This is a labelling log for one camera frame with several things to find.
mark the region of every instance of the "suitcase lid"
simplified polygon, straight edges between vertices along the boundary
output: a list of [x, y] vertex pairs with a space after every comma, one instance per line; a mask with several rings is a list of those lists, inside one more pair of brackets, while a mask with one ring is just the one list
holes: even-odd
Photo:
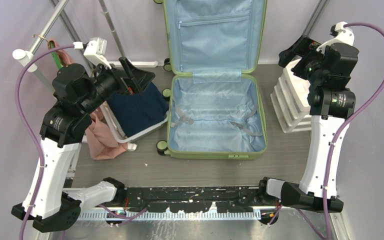
[[254, 71], [266, 3], [267, 0], [165, 0], [172, 71], [176, 75], [200, 76]]

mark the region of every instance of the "suitcase strap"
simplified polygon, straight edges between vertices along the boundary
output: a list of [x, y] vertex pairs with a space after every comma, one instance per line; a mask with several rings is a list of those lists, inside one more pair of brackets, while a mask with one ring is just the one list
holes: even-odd
[[180, 119], [178, 121], [175, 121], [175, 122], [172, 122], [170, 124], [170, 127], [174, 128], [176, 127], [179, 123], [186, 123], [186, 124], [189, 124], [189, 125], [192, 125], [194, 124], [194, 120], [190, 117], [187, 117], [183, 112], [182, 110], [180, 110], [180, 107], [176, 104], [176, 100], [175, 98], [173, 97], [173, 102], [174, 102], [174, 110], [176, 111], [177, 115], [179, 115]]
[[[257, 113], [257, 108], [258, 108], [258, 105], [255, 104], [254, 105], [254, 108], [252, 109], [252, 111], [250, 113], [248, 113], [246, 116], [245, 116], [245, 120], [243, 122], [245, 122], [247, 119], [249, 119], [250, 117], [254, 116], [254, 114]], [[244, 127], [243, 124], [240, 124], [240, 123], [237, 123], [237, 122], [234, 122], [234, 121], [231, 121], [230, 122], [233, 126], [236, 126], [238, 127], [239, 129], [241, 129], [243, 132], [245, 132], [246, 134], [250, 135], [250, 136], [255, 136], [255, 137], [260, 137], [263, 135], [262, 132], [252, 132], [251, 130], [249, 130], [248, 128]]]

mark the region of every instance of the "suitcase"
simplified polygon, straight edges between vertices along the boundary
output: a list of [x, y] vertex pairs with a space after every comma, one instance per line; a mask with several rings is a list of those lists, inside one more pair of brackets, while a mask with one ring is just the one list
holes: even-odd
[[256, 159], [267, 149], [262, 98], [248, 75], [257, 66], [266, 2], [164, 0], [175, 77], [161, 155]]

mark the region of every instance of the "wooden floor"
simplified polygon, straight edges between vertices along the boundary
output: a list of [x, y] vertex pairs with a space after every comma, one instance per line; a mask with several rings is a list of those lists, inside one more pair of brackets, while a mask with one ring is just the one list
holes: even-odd
[[[162, 67], [147, 68], [155, 72], [153, 83], [170, 88], [173, 73]], [[277, 65], [258, 65], [252, 75], [258, 81], [267, 126], [267, 150], [256, 160], [197, 160], [160, 156], [159, 140], [166, 140], [167, 128], [135, 142], [137, 150], [125, 152], [111, 160], [93, 160], [86, 143], [81, 146], [73, 188], [90, 187], [106, 177], [115, 178], [127, 187], [242, 186], [257, 185], [263, 177], [299, 183], [304, 173], [310, 147], [309, 132], [283, 133], [270, 99], [282, 69]]]

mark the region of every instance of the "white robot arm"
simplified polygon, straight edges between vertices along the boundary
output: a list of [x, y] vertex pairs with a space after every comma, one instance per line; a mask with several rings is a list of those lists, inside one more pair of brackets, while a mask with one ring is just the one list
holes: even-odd
[[[75, 42], [73, 45], [75, 49], [85, 48], [84, 56], [97, 65], [96, 79], [88, 76], [85, 68], [77, 63], [58, 71], [52, 82], [57, 102], [45, 114], [40, 129], [45, 164], [37, 164], [27, 197], [11, 211], [22, 220], [31, 207], [28, 219], [34, 220], [33, 227], [42, 233], [66, 230], [84, 211], [106, 202], [121, 203], [126, 198], [125, 185], [110, 177], [70, 194], [63, 193], [63, 186], [70, 162], [92, 123], [90, 113], [115, 92], [130, 94], [133, 89], [134, 93], [141, 93], [155, 77], [152, 72], [135, 68], [125, 57], [119, 58], [123, 70], [111, 67], [104, 57], [107, 45], [104, 39], [96, 37], [87, 44]], [[44, 168], [42, 181], [31, 205], [40, 168]]]
[[[323, 189], [327, 190], [330, 212], [341, 212], [344, 203], [336, 199], [336, 173], [341, 144], [348, 125], [341, 132], [330, 163], [329, 181], [324, 185], [328, 152], [333, 135], [355, 107], [355, 95], [346, 88], [358, 60], [353, 47], [354, 34], [344, 28], [346, 22], [332, 26], [334, 38], [319, 44], [302, 36], [279, 54], [279, 65], [289, 66], [295, 76], [310, 81], [308, 103], [311, 106], [311, 144], [304, 175], [299, 184], [265, 177], [265, 193], [281, 200], [284, 206], [323, 211]], [[295, 55], [301, 59], [291, 61]]]

